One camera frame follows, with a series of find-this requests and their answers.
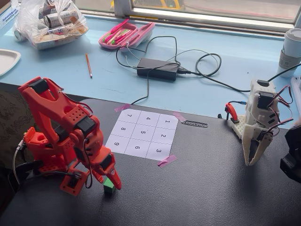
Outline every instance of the window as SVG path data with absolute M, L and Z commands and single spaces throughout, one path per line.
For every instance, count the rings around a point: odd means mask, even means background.
M 300 0 L 132 0 L 134 7 L 293 23 Z
M 114 10 L 113 0 L 73 0 L 79 9 L 112 12 Z
M 300 0 L 114 0 L 114 4 L 116 16 L 254 32 L 301 28 Z

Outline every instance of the black table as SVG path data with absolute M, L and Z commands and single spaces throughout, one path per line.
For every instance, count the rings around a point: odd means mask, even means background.
M 119 116 L 114 108 L 121 103 L 85 102 L 100 120 L 105 143 Z M 241 141 L 228 121 L 182 115 L 208 128 L 178 123 L 171 150 L 175 162 L 161 169 L 157 161 L 116 153 L 122 188 L 112 196 L 105 195 L 96 180 L 77 197 L 59 189 L 60 176 L 28 181 L 0 225 L 301 225 L 301 185 L 279 168 L 288 152 L 287 130 L 281 129 L 262 158 L 247 167 Z

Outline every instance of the green cube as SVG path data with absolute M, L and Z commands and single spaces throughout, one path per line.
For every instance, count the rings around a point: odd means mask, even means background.
M 103 183 L 103 190 L 106 193 L 113 194 L 115 191 L 114 184 L 110 181 L 110 179 L 106 178 Z

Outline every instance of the white robotic arm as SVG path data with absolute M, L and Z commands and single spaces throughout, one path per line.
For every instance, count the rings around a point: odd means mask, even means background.
M 252 80 L 246 114 L 238 115 L 238 121 L 231 122 L 242 140 L 247 166 L 254 165 L 273 140 L 273 128 L 279 123 L 276 95 L 272 82 Z

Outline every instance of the blue desk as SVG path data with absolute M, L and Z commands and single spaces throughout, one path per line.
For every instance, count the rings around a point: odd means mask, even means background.
M 120 20 L 114 18 L 87 18 L 90 30 L 79 40 L 59 48 L 38 51 L 29 42 L 18 43 L 11 31 L 13 22 L 0 30 L 0 48 L 21 53 L 21 59 L 8 73 L 0 77 L 0 82 L 21 85 L 36 76 L 48 77 L 65 92 L 80 96 L 131 103 L 146 94 L 146 79 L 136 75 L 134 69 L 124 68 L 115 58 L 115 51 L 102 49 L 98 38 Z M 198 48 L 222 57 L 222 66 L 214 78 L 238 89 L 249 89 L 252 78 L 267 80 L 275 75 L 283 40 L 242 35 L 230 32 L 210 32 L 197 28 L 184 28 L 158 24 L 153 37 L 173 35 L 178 40 L 178 51 Z M 85 53 L 89 56 L 93 79 L 90 79 Z M 167 60 L 174 56 L 174 40 L 161 38 L 154 40 L 145 57 Z M 188 52 L 178 56 L 182 66 L 194 70 L 195 61 L 201 52 Z M 137 65 L 138 60 L 127 53 L 129 63 Z M 126 64 L 125 57 L 120 55 Z M 216 62 L 206 59 L 200 64 L 204 73 L 214 70 Z M 277 91 L 290 85 L 289 79 L 274 81 Z M 247 100 L 247 94 L 237 93 L 207 79 L 194 75 L 178 77 L 175 82 L 150 80 L 150 96 L 138 105 L 217 117 L 225 117 L 224 105 L 231 100 Z M 282 95 L 289 100 L 287 92 Z M 238 114 L 244 114 L 244 106 L 234 106 Z M 290 112 L 279 105 L 280 118 L 290 117 Z M 294 119 L 298 119 L 296 104 L 291 104 Z M 292 123 L 283 127 L 289 128 Z

